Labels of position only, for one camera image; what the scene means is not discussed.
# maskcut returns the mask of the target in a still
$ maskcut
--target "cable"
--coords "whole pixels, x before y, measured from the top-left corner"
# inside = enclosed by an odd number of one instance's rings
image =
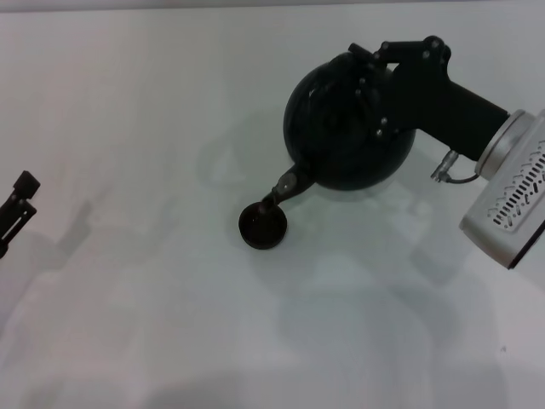
[[[479,175],[475,174],[467,179],[452,179],[450,176],[445,180],[447,183],[452,183],[454,185],[463,185],[464,183],[469,183],[471,181],[476,181],[479,178]]]

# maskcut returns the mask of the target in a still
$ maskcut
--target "black clamp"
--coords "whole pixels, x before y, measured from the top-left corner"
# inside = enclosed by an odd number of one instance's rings
[[[15,182],[14,192],[0,207],[0,258],[5,256],[11,240],[36,214],[28,200],[39,188],[40,182],[25,170]]]
[[[375,53],[352,44],[362,62],[361,95],[378,139],[419,129],[454,151],[478,160],[507,111],[449,79],[450,48],[438,37],[385,42]],[[388,65],[397,66],[388,70]]]

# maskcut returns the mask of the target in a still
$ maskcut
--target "round kettle body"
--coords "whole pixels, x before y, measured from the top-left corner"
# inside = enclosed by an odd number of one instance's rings
[[[291,158],[327,188],[358,190],[384,181],[404,162],[415,138],[414,130],[387,141],[370,133],[373,112],[358,92],[367,86],[361,72],[351,53],[339,55],[302,79],[285,110]]]

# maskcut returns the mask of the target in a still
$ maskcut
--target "white background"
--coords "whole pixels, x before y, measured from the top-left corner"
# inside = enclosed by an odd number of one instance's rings
[[[286,203],[273,251],[248,248],[237,221],[290,166],[291,90],[352,41],[439,35],[451,78],[538,113],[544,15],[481,2],[0,16],[0,186],[7,198],[23,169],[43,184],[0,262],[0,407],[542,405],[543,245],[517,271],[474,248],[457,225],[484,181],[432,183],[447,149],[430,137],[382,189]]]

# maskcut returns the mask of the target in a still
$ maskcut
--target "small black bowl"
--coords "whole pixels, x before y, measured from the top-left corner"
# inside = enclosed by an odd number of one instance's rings
[[[247,245],[257,250],[268,250],[282,241],[288,221],[278,206],[257,202],[242,211],[238,229]]]

